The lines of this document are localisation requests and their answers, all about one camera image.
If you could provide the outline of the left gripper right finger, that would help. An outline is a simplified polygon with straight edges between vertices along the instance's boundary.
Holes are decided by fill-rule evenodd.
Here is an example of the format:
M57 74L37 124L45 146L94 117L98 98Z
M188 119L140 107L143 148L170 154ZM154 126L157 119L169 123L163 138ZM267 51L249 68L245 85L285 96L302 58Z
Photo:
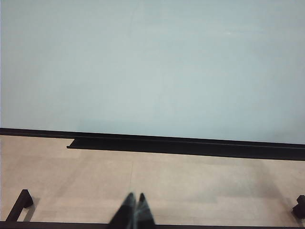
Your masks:
M136 225L155 226L152 212L143 193L140 194L139 202L136 208Z

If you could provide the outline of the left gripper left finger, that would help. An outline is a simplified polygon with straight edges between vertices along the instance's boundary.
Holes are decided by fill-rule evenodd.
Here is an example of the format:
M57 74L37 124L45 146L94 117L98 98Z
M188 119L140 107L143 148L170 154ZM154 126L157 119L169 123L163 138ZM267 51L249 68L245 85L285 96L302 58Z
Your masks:
M112 226L132 226L136 198L134 193L129 193L112 218Z

